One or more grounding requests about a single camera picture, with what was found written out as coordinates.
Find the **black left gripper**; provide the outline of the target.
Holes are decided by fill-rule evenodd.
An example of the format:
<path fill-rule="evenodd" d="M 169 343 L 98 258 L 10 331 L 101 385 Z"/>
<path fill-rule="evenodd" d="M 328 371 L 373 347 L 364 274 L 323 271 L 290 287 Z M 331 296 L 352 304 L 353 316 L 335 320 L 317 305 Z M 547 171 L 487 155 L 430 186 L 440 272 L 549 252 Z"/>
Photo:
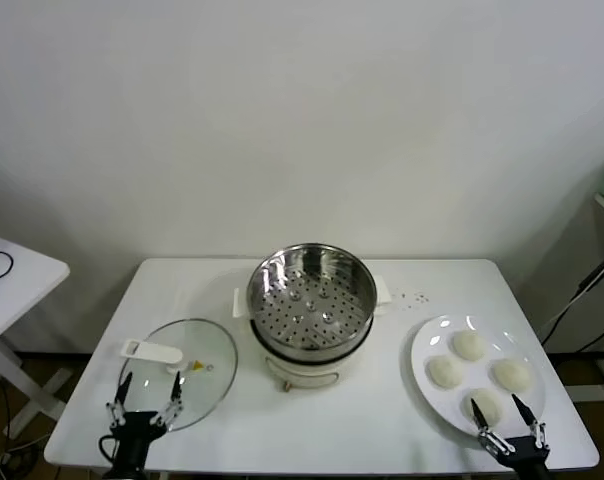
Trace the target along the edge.
<path fill-rule="evenodd" d="M 110 479 L 146 479 L 145 466 L 151 444 L 164 436 L 183 411 L 182 376 L 177 372 L 168 403 L 155 411 L 127 412 L 124 403 L 132 382 L 129 372 L 116 389 L 115 397 L 106 403 L 111 436 L 116 449 Z"/>

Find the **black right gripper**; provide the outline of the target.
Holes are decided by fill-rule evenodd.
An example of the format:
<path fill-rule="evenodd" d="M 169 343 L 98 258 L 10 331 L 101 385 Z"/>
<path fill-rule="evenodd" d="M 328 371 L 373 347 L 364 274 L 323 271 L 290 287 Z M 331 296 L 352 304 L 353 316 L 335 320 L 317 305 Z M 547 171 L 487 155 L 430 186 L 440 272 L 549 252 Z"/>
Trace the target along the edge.
<path fill-rule="evenodd" d="M 507 441 L 502 439 L 491 430 L 478 404 L 471 398 L 470 405 L 473 420 L 478 428 L 478 440 L 500 465 L 513 470 L 517 479 L 551 480 L 552 474 L 546 466 L 550 454 L 546 441 L 546 424 L 540 422 L 531 408 L 515 393 L 511 394 L 511 398 L 532 437 L 512 437 Z"/>

